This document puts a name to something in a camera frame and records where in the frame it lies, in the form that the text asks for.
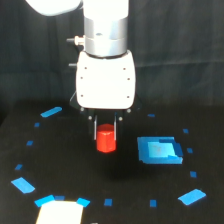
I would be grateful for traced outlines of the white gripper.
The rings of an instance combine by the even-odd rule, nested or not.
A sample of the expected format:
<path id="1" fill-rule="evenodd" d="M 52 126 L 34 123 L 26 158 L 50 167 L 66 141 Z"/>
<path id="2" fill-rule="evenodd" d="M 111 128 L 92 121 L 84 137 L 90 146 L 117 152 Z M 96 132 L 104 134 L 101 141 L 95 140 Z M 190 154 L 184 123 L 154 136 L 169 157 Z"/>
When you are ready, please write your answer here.
<path id="1" fill-rule="evenodd" d="M 94 58 L 82 51 L 77 62 L 75 93 L 70 105 L 76 109 L 127 110 L 134 105 L 136 70 L 132 52 L 121 57 Z M 91 121 L 93 140 L 97 139 L 98 116 Z M 114 139 L 122 133 L 123 115 L 114 114 Z"/>

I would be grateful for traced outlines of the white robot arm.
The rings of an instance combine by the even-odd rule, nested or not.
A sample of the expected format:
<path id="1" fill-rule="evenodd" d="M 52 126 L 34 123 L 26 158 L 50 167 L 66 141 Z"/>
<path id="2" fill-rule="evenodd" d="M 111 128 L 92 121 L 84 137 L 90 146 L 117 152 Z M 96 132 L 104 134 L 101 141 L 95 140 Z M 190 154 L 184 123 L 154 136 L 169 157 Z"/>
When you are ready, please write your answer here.
<path id="1" fill-rule="evenodd" d="M 134 103 L 136 73 L 127 49 L 129 0 L 25 0 L 44 16 L 83 9 L 84 35 L 70 39 L 81 46 L 76 92 L 70 99 L 88 111 L 90 132 L 97 133 L 96 110 L 129 110 Z"/>

